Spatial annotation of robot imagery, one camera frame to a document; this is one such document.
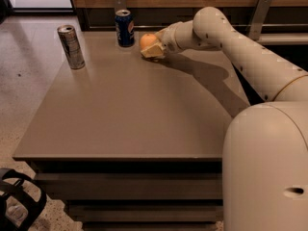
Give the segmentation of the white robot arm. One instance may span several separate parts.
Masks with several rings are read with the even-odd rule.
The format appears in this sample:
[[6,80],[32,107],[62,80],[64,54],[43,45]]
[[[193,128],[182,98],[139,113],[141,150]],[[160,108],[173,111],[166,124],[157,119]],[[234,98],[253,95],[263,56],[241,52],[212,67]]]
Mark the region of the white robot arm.
[[163,57],[216,48],[262,101],[231,122],[222,150],[224,231],[308,231],[308,74],[239,33],[218,9],[141,38]]

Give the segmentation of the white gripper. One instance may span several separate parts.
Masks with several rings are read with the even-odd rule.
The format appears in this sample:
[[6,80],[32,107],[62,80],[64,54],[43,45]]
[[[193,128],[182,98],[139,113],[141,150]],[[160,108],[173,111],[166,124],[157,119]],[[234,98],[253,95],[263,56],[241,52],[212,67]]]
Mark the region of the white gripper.
[[156,32],[155,36],[161,42],[154,42],[150,45],[144,46],[141,49],[141,54],[146,59],[150,59],[150,58],[163,57],[165,52],[167,53],[180,52],[181,48],[179,47],[175,37],[176,29],[179,25],[180,23],[174,23]]

